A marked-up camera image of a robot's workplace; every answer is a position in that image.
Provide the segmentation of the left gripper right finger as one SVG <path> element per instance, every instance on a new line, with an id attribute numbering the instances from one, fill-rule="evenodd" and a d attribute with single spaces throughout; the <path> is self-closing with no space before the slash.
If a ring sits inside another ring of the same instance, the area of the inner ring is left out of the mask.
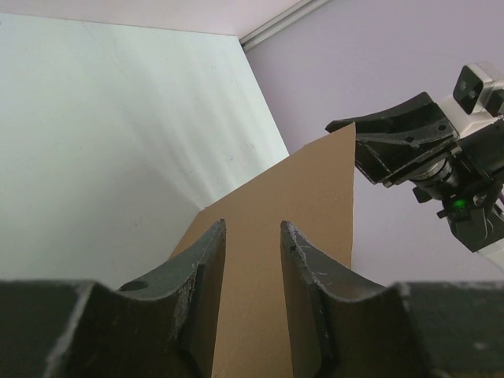
<path id="1" fill-rule="evenodd" d="M 280 256 L 295 376 L 502 376 L 502 282 L 384 287 L 289 221 L 280 226 Z"/>

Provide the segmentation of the brown cardboard box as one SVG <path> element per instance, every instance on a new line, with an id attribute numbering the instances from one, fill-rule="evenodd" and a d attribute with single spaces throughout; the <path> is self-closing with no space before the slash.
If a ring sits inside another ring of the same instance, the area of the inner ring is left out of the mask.
<path id="1" fill-rule="evenodd" d="M 226 223 L 226 256 L 213 358 L 215 377 L 289 377 L 280 225 L 293 223 L 320 250 L 351 263 L 355 128 L 348 125 L 285 158 L 200 211 L 180 253 Z"/>

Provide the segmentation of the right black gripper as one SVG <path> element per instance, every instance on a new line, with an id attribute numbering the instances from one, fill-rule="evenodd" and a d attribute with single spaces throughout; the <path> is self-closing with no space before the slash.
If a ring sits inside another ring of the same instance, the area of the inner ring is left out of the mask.
<path id="1" fill-rule="evenodd" d="M 472 252 L 503 239 L 503 137 L 468 137 L 457 132 L 431 96 L 422 92 L 389 109 L 333 120 L 328 133 L 355 127 L 358 169 L 385 187 L 415 184 L 419 203 L 441 202 L 439 219 Z"/>

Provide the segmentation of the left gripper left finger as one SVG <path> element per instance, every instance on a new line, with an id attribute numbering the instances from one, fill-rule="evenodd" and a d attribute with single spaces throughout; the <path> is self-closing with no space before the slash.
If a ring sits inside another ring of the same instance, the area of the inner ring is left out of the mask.
<path id="1" fill-rule="evenodd" d="M 93 280 L 2 281 L 2 376 L 210 376 L 225 253 L 219 220 L 116 290 Z"/>

